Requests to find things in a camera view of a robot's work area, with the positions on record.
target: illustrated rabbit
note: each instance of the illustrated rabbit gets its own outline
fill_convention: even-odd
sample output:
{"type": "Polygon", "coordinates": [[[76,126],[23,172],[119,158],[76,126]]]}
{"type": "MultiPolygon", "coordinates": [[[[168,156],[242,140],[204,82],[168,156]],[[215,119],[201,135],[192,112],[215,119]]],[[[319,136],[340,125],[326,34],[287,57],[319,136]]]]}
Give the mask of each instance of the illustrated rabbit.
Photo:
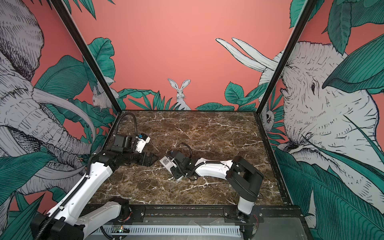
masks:
{"type": "MultiPolygon", "coordinates": [[[[104,76],[104,79],[108,85],[110,85],[111,83],[114,83],[114,80],[112,78],[104,76]]],[[[112,89],[111,87],[109,87],[109,88],[110,88],[113,96],[115,98],[119,98],[119,94],[116,92],[116,90],[112,89]]],[[[101,87],[99,82],[97,83],[97,88],[93,87],[92,92],[93,92],[92,101],[93,101],[94,107],[100,107],[101,109],[112,108],[112,103],[108,99],[107,94],[104,92],[104,89],[101,87]]]]}
{"type": "Polygon", "coordinates": [[[177,83],[175,81],[173,81],[172,79],[168,78],[168,81],[170,83],[170,85],[177,90],[177,95],[176,95],[176,98],[177,98],[177,104],[176,106],[180,105],[179,106],[179,110],[191,110],[191,108],[185,103],[184,101],[184,98],[185,98],[185,95],[183,94],[183,89],[188,86],[188,84],[191,83],[191,80],[187,79],[183,82],[183,84],[181,84],[181,88],[179,88],[179,86],[177,85],[177,83]]]}

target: qr code sticker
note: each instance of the qr code sticker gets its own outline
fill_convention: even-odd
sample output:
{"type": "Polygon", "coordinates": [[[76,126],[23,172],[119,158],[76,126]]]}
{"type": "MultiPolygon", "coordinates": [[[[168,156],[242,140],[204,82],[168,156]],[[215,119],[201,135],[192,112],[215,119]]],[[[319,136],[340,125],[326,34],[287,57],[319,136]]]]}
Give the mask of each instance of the qr code sticker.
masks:
{"type": "Polygon", "coordinates": [[[165,158],[164,160],[163,160],[163,164],[164,165],[167,165],[169,163],[169,160],[167,159],[167,158],[165,158]]]}

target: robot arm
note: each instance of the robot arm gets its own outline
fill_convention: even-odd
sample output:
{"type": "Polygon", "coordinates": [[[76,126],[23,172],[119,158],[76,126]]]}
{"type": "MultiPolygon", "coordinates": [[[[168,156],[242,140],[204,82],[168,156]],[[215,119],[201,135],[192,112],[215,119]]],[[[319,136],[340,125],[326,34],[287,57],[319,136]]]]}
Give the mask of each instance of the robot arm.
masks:
{"type": "Polygon", "coordinates": [[[177,181],[182,177],[199,176],[227,180],[240,195],[237,208],[241,219],[247,218],[251,213],[264,178],[259,170],[240,156],[228,161],[211,161],[205,158],[195,160],[185,157],[180,151],[170,151],[160,162],[177,181]]]}

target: elephant ear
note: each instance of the elephant ear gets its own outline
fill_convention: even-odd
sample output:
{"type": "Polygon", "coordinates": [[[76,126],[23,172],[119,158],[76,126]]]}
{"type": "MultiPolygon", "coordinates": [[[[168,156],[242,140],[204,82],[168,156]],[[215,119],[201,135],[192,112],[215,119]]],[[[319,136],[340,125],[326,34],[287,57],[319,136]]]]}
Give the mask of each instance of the elephant ear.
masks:
{"type": "Polygon", "coordinates": [[[16,72],[31,81],[39,66],[43,32],[21,1],[0,1],[0,49],[16,72]]]}

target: black metal frame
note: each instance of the black metal frame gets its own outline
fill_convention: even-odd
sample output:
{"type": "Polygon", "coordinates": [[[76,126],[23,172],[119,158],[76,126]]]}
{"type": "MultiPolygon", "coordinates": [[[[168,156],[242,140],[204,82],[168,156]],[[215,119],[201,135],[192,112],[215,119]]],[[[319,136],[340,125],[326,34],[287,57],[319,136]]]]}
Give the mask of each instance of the black metal frame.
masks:
{"type": "Polygon", "coordinates": [[[83,55],[85,61],[87,61],[90,69],[92,70],[93,74],[95,75],[96,79],[99,81],[100,85],[104,89],[104,92],[107,94],[108,98],[110,99],[112,106],[115,108],[117,113],[121,112],[121,108],[116,101],[115,97],[113,96],[108,84],[106,83],[104,79],[104,75],[101,72],[98,64],[96,63],[95,59],[93,58],[93,55],[89,51],[88,45],[85,43],[83,37],[81,36],[78,28],[76,27],[76,24],[72,20],[71,15],[68,13],[67,8],[64,6],[63,2],[61,0],[51,0],[52,5],[56,9],[56,12],[60,16],[61,20],[63,21],[64,25],[67,27],[69,33],[71,34],[73,40],[75,41],[77,47],[79,48],[81,54],[83,55]]]}

